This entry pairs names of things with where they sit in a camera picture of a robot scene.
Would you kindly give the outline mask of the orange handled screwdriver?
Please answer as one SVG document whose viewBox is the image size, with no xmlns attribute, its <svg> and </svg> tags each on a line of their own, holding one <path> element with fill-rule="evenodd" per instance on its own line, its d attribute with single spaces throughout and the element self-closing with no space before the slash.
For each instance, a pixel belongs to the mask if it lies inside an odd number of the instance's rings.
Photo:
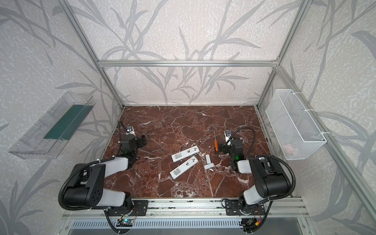
<svg viewBox="0 0 376 235">
<path fill-rule="evenodd" d="M 217 139 L 216 139 L 215 131 L 214 131 L 214 150 L 215 150 L 216 153 L 219 151 L 219 146 L 218 146 L 218 142 L 217 142 Z"/>
</svg>

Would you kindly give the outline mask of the white battery cover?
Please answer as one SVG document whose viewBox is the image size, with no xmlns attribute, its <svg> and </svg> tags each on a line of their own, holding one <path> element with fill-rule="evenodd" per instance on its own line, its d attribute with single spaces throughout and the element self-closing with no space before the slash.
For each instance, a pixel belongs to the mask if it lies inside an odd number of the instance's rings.
<svg viewBox="0 0 376 235">
<path fill-rule="evenodd" d="M 207 165 L 204 166 L 205 169 L 210 169 L 212 167 L 214 167 L 213 163 L 210 163 L 210 164 L 207 164 Z"/>
<path fill-rule="evenodd" d="M 210 159 L 210 155 L 209 154 L 206 154 L 206 162 L 207 162 L 207 164 L 211 163 L 211 159 Z"/>
</svg>

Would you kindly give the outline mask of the plain white remote control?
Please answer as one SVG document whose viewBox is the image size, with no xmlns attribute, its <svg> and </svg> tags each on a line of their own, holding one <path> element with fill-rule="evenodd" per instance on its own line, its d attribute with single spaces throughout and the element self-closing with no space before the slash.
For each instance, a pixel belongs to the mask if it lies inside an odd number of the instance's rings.
<svg viewBox="0 0 376 235">
<path fill-rule="evenodd" d="M 184 158 L 187 158 L 187 157 L 190 157 L 190 156 L 193 156 L 197 153 L 199 153 L 200 150 L 199 150 L 199 147 L 198 146 L 193 146 L 193 147 L 190 147 L 186 150 L 183 150 L 181 152 L 178 152 L 176 154 L 173 154 L 171 157 L 172 157 L 172 160 L 173 162 L 178 162 Z"/>
</svg>

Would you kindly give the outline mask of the white remote with coloured buttons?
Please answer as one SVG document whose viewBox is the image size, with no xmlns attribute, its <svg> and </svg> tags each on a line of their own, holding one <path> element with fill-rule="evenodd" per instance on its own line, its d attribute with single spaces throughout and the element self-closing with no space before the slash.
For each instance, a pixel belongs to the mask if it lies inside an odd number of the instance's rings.
<svg viewBox="0 0 376 235">
<path fill-rule="evenodd" d="M 192 168 L 194 165 L 198 163 L 198 159 L 195 156 L 192 156 L 188 160 L 186 160 L 184 163 L 180 164 L 177 168 L 172 170 L 170 172 L 171 177 L 175 180 L 179 176 L 181 176 L 183 173 L 188 171 L 190 168 Z"/>
</svg>

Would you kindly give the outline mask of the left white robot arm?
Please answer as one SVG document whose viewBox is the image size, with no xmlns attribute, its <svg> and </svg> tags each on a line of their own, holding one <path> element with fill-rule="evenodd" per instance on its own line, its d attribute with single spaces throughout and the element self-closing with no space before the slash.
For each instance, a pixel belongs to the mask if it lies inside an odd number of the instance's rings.
<svg viewBox="0 0 376 235">
<path fill-rule="evenodd" d="M 59 192 L 60 206 L 70 211 L 104 207 L 133 209 L 130 194 L 105 189 L 104 180 L 130 169 L 138 157 L 138 149 L 146 145 L 145 135 L 128 134 L 120 141 L 120 156 L 76 164 Z"/>
</svg>

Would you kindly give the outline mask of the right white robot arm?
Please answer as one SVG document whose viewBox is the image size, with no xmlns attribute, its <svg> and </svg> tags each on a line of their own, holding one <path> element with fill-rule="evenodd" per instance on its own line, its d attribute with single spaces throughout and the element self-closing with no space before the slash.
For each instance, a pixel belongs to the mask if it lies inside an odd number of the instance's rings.
<svg viewBox="0 0 376 235">
<path fill-rule="evenodd" d="M 229 154 L 231 167 L 242 174 L 252 174 L 254 185 L 239 198 L 239 208 L 246 210 L 290 196 L 296 187 L 292 168 L 274 155 L 246 157 L 241 139 L 228 140 L 231 144 L 215 144 L 216 153 Z"/>
</svg>

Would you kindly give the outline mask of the pink item in basket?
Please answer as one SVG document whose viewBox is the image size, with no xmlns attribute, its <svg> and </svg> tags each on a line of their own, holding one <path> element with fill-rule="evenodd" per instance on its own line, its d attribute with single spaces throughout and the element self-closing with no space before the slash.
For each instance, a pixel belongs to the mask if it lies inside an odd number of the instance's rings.
<svg viewBox="0 0 376 235">
<path fill-rule="evenodd" d="M 282 149 L 283 149 L 284 153 L 288 154 L 288 155 L 295 155 L 296 154 L 296 150 L 297 150 L 291 144 L 283 145 Z"/>
</svg>

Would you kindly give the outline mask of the green circuit board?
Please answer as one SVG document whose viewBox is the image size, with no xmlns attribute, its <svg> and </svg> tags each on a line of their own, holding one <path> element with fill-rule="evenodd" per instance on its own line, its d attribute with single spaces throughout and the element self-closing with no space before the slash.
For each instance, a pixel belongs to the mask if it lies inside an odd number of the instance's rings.
<svg viewBox="0 0 376 235">
<path fill-rule="evenodd" d="M 132 227 L 134 224 L 134 219 L 118 219 L 116 226 L 117 227 Z"/>
</svg>

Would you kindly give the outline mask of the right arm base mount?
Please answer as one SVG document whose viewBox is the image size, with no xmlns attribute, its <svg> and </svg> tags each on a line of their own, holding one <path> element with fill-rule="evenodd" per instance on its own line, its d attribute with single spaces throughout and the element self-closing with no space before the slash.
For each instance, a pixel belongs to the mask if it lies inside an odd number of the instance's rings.
<svg viewBox="0 0 376 235">
<path fill-rule="evenodd" d="M 222 199 L 221 200 L 222 207 L 226 210 L 227 216 L 241 216 L 241 215 L 250 215 L 251 213 L 243 212 L 240 209 L 239 202 L 237 200 L 232 199 Z"/>
</svg>

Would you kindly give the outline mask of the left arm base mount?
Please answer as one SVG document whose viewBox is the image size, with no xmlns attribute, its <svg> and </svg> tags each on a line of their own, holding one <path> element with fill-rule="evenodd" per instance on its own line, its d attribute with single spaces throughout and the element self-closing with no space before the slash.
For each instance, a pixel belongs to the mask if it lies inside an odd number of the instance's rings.
<svg viewBox="0 0 376 235">
<path fill-rule="evenodd" d="M 148 200 L 133 200 L 129 207 L 110 207 L 109 216 L 146 216 Z"/>
</svg>

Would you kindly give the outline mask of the aluminium front rail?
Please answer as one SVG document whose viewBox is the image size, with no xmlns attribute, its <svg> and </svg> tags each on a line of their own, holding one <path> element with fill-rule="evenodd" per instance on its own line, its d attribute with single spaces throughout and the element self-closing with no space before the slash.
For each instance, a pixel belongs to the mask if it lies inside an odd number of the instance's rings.
<svg viewBox="0 0 376 235">
<path fill-rule="evenodd" d="M 134 199 L 148 200 L 146 216 L 136 216 L 137 218 L 248 218 L 262 217 L 268 206 L 266 202 L 263 206 L 250 209 L 250 215 L 227 216 L 226 210 L 221 205 L 221 198 L 149 198 Z M 270 208 L 268 217 L 309 217 L 304 202 L 299 197 L 288 197 L 274 201 Z"/>
</svg>

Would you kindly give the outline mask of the clear plastic wall tray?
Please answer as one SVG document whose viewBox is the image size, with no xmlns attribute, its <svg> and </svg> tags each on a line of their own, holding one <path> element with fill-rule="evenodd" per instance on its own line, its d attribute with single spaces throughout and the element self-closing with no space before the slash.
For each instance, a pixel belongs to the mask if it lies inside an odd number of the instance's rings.
<svg viewBox="0 0 376 235">
<path fill-rule="evenodd" d="M 95 104 L 92 95 L 66 92 L 9 152 L 22 159 L 56 159 Z"/>
</svg>

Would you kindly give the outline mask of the aluminium cage frame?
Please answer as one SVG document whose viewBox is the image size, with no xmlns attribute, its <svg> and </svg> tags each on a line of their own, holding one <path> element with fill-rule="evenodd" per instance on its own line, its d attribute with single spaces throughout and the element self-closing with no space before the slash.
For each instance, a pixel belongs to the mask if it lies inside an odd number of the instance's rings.
<svg viewBox="0 0 376 235">
<path fill-rule="evenodd" d="M 114 85 L 104 72 L 104 67 L 272 67 L 273 71 L 267 81 L 263 93 L 267 93 L 276 75 L 279 75 L 284 84 L 294 91 L 299 101 L 305 106 L 307 112 L 311 115 L 313 122 L 315 122 L 318 128 L 327 135 L 326 148 L 336 162 L 337 168 L 347 179 L 371 218 L 376 218 L 376 195 L 367 185 L 361 174 L 355 169 L 355 166 L 345 155 L 345 152 L 341 149 L 341 146 L 335 140 L 332 133 L 329 132 L 327 126 L 321 121 L 317 112 L 313 110 L 309 101 L 301 93 L 295 82 L 292 81 L 291 76 L 282 66 L 282 62 L 286 57 L 294 37 L 297 35 L 299 27 L 306 18 L 308 10 L 312 5 L 312 1 L 302 1 L 300 3 L 298 13 L 289 33 L 287 34 L 282 51 L 274 60 L 99 60 L 69 2 L 58 1 L 57 3 L 59 11 L 67 18 L 70 26 L 88 53 L 92 65 L 94 66 L 94 70 L 99 73 L 100 78 L 109 88 L 120 107 L 123 107 L 124 104 L 116 92 Z"/>
</svg>

